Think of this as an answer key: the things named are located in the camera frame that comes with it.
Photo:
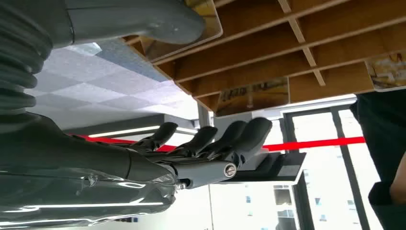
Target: person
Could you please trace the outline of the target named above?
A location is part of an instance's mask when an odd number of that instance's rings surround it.
[[[357,95],[350,109],[361,125],[381,179],[369,201],[385,230],[406,227],[406,90]]]

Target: glass window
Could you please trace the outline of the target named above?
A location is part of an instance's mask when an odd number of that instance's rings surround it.
[[[284,187],[271,182],[210,185],[214,229],[298,230],[293,192]]]
[[[346,138],[363,136],[361,126],[358,124],[350,110],[339,111],[339,115]],[[376,171],[375,165],[369,154],[368,147],[366,144],[362,143],[348,145],[348,149],[360,186],[362,201],[368,217],[369,226],[371,230],[382,230],[383,228],[368,200],[368,194],[372,189],[372,186],[380,181],[378,172]]]
[[[283,144],[283,134],[279,120],[272,120],[272,129],[265,139],[264,145],[277,145]]]
[[[337,130],[331,113],[320,113],[293,117],[297,141],[336,139]],[[315,230],[351,229],[361,230],[353,225],[358,215],[348,208],[353,200],[350,182],[338,146],[301,149],[307,152],[303,165],[309,204]]]

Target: wooden ceiling structure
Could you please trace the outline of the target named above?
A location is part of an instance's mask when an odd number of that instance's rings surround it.
[[[223,90],[289,78],[292,103],[373,91],[364,61],[406,49],[406,0],[215,0],[224,34],[153,65],[215,111]],[[140,39],[124,40],[143,56]]]

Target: ceiling tile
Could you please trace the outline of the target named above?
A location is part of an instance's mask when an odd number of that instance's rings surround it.
[[[131,96],[120,97],[117,99],[102,102],[101,104],[125,110],[135,110],[153,105],[149,101],[145,101]]]
[[[185,100],[189,96],[177,86],[164,86],[133,95],[154,104],[166,104]]]
[[[45,105],[54,108],[70,109],[89,104],[81,100],[66,98],[59,95],[46,94],[36,98],[37,105]]]
[[[157,114],[169,114],[172,116],[177,116],[177,117],[181,117],[181,118],[188,119],[188,120],[194,120],[194,119],[199,118],[199,113],[198,113],[197,109],[196,110],[193,108],[176,109],[176,108],[171,108],[169,106],[161,105],[161,104],[149,106],[149,107],[142,108],[142,109],[139,109],[136,111],[151,112],[151,113],[157,113]]]
[[[164,105],[174,108],[174,109],[196,109],[197,110],[197,102],[191,96],[188,96],[188,98],[185,100],[166,103]]]
[[[38,85],[35,89],[42,92],[53,92],[81,83],[80,81],[62,77],[60,75],[49,73],[47,71],[42,71],[35,76],[38,79]]]
[[[48,114],[51,114],[54,112],[60,112],[63,109],[46,106],[46,105],[36,105],[33,108],[26,108],[26,110],[27,110],[27,112],[30,112],[30,113],[41,114],[41,115],[47,116]]]
[[[151,63],[142,59],[120,39],[100,41],[98,44],[103,51],[98,53],[97,56],[150,79],[156,81],[168,80],[164,75],[158,72]]]
[[[124,70],[90,81],[89,84],[131,95],[154,89],[159,82],[130,70]]]
[[[132,112],[101,104],[89,104],[65,113],[50,116],[61,129],[86,127],[108,122],[135,119],[151,115],[151,112]]]
[[[44,70],[77,81],[91,81],[124,68],[98,56],[85,56],[67,49],[56,49],[45,62]]]
[[[53,94],[92,103],[104,102],[125,96],[122,93],[103,89],[86,83],[58,90],[53,92]]]
[[[24,93],[28,94],[28,95],[31,95],[31,96],[34,96],[34,97],[47,94],[46,92],[41,92],[41,91],[37,91],[37,90],[33,90],[33,89],[25,89]]]

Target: red line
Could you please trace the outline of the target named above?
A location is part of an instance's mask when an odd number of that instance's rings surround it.
[[[364,137],[357,138],[338,138],[330,140],[315,140],[315,141],[306,141],[306,142],[288,142],[278,145],[266,145],[264,148],[269,149],[270,151],[281,151],[281,150],[298,150],[305,148],[314,148],[314,147],[324,147],[324,146],[340,146],[340,145],[350,145],[365,143]]]
[[[135,141],[129,140],[119,140],[119,139],[111,139],[111,138],[90,138],[86,137],[88,141],[100,141],[105,143],[134,143]],[[338,139],[330,139],[330,140],[315,140],[315,141],[305,141],[305,142],[288,142],[283,144],[277,145],[265,145],[264,148],[269,149],[269,151],[282,151],[282,150],[298,150],[298,149],[305,149],[305,148],[315,148],[315,147],[324,147],[324,146],[340,146],[340,145],[350,145],[350,144],[358,144],[358,143],[365,143],[364,137],[356,137],[356,138],[338,138]],[[164,145],[162,146],[159,151],[172,151],[175,146]]]

